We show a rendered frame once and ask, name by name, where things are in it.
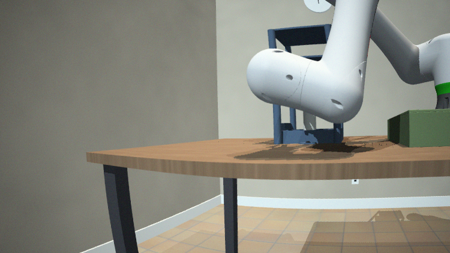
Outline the white and grey bottle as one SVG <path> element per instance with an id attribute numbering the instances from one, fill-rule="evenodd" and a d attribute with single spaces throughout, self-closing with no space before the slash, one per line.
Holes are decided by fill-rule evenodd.
<path id="1" fill-rule="evenodd" d="M 316 130 L 316 116 L 303 112 L 304 130 Z"/>

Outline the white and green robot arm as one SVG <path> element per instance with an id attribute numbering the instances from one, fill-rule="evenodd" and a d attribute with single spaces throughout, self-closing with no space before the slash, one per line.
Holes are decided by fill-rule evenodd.
<path id="1" fill-rule="evenodd" d="M 247 67 L 247 83 L 258 99 L 334 124 L 350 121 L 362 106 L 372 39 L 402 81 L 434 81 L 435 109 L 450 109 L 450 33 L 414 45 L 377 7 L 379 0 L 325 1 L 335 11 L 321 60 L 262 50 Z"/>

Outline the blue shelving unit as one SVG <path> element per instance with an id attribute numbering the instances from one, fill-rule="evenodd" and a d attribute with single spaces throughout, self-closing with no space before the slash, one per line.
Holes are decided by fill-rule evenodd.
<path id="1" fill-rule="evenodd" d="M 285 51 L 289 53 L 292 53 L 291 46 L 326 44 L 330 29 L 331 24 L 268 29 L 269 48 L 277 48 L 276 39 L 285 47 Z M 302 57 L 320 61 L 322 56 Z M 344 138 L 343 123 L 334 124 L 334 128 L 327 129 L 296 129 L 296 109 L 293 108 L 290 108 L 290 123 L 281 123 L 281 106 L 276 104 L 273 104 L 273 117 L 274 144 L 341 143 Z"/>

